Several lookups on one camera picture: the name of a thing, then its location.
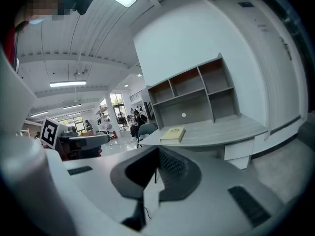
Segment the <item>ceiling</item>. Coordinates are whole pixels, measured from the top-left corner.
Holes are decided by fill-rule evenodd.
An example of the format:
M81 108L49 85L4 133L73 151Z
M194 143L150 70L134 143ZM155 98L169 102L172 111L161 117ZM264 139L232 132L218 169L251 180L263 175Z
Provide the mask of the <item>ceiling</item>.
M28 25L18 36L17 57L18 75L37 96L30 113L49 111L47 116L55 117L72 113L62 107L78 103L94 110L105 93L135 83L141 68L129 26L151 7L158 9L160 1L136 0L125 8L114 0L94 0L83 16L72 12L62 20ZM87 84L49 86L75 79Z

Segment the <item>pillar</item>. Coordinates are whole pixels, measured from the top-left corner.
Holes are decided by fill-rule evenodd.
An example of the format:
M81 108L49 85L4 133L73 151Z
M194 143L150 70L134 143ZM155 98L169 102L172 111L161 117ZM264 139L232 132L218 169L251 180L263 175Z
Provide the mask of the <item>pillar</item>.
M106 100L106 106L108 108L109 118L110 118L110 121L112 122L112 125L113 125L113 130L116 132L117 137L121 137L120 129L119 129L119 126L118 126L118 123L117 123L117 119L116 119L116 114L115 114L115 111L114 111L113 104L112 104L112 101L110 99L109 93L107 93L105 95L105 100Z

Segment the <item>black vent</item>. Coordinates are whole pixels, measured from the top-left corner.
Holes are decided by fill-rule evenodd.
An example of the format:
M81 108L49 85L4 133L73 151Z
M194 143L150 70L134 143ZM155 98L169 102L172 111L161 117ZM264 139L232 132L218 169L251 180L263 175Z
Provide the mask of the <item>black vent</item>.
M270 218L270 214L241 186L228 190L252 226L256 227Z
M72 176L72 175L80 174L80 173L83 173L86 171L91 171L91 170L92 170L92 168L90 166L84 166L84 167L68 170L68 172L69 172L70 176Z

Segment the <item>shelving unit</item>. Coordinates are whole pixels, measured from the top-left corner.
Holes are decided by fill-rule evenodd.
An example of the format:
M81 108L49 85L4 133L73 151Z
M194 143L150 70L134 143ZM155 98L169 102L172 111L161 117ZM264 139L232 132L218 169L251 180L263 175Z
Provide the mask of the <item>shelving unit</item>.
M240 116L230 73L221 54L148 89L159 129Z

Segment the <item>book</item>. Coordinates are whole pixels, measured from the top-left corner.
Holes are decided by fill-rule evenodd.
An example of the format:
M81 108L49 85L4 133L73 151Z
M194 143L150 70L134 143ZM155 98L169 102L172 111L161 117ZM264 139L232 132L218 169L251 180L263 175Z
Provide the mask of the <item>book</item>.
M161 144L179 144L185 133L184 127L170 128L160 139Z

